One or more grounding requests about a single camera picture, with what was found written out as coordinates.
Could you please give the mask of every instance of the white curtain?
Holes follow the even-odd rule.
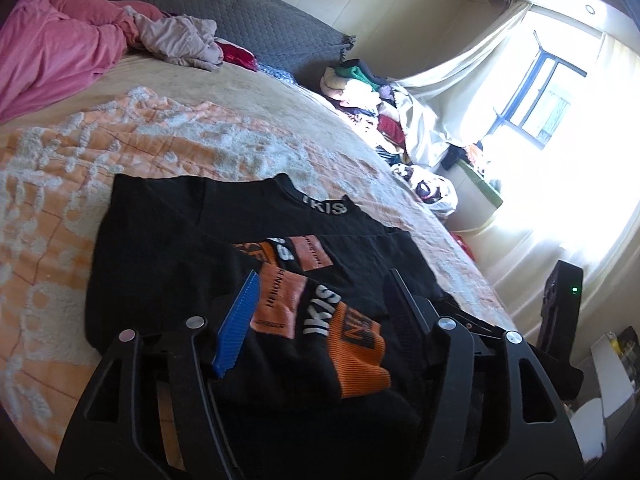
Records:
[[[580,327],[598,318],[634,268],[639,111],[640,57],[604,36],[595,67],[546,147],[512,161],[502,181],[504,204],[482,228],[462,234],[526,337],[538,333],[544,283],[557,260],[584,269],[576,355],[593,342],[580,339]],[[639,309],[640,301],[630,307]]]
[[[530,8],[531,4],[512,2],[461,54],[393,83],[407,153],[414,164],[433,167],[449,143],[468,146],[479,140],[461,136],[464,111]]]

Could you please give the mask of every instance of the silver bolt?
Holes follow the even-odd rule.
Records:
[[[438,320],[438,326],[443,330],[453,330],[456,327],[456,322],[450,317],[441,317]]]
[[[127,341],[131,341],[133,338],[135,338],[135,336],[136,333],[132,329],[127,328],[126,330],[120,332],[118,339],[120,339],[120,341],[122,341],[123,343],[126,343]]]
[[[522,336],[519,333],[511,330],[510,332],[507,332],[507,341],[510,341],[514,345],[519,345],[520,343],[522,343]]]
[[[187,320],[188,328],[200,328],[204,325],[204,318],[200,316],[193,316]]]

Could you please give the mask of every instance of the orange and white bedspread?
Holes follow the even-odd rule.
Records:
[[[377,220],[409,230],[465,310],[512,326],[466,254],[383,164],[266,121],[209,102],[182,105],[140,87],[62,124],[17,130],[2,151],[0,401],[50,468],[99,360],[84,339],[84,292],[115,173],[235,182],[285,172],[320,200],[347,193]],[[177,460],[176,447],[168,453]]]

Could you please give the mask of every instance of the orange patch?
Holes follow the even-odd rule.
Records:
[[[290,238],[296,250],[302,270],[322,269],[332,266],[334,263],[324,252],[320,240],[315,236],[292,236]]]
[[[327,349],[343,398],[373,394],[391,386],[389,372],[380,366],[385,355],[380,325],[343,302],[336,305],[329,323]]]
[[[296,313],[306,278],[270,264],[260,268],[260,299],[251,319],[256,332],[296,336]]]
[[[273,247],[268,242],[251,242],[248,244],[234,244],[234,247],[243,253],[253,256],[256,260],[266,262],[271,265],[277,265],[276,254]]]

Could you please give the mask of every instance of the quilted headboard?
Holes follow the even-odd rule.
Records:
[[[210,18],[218,35],[291,72],[317,89],[324,69],[339,63],[355,38],[281,0],[143,0],[165,12]]]

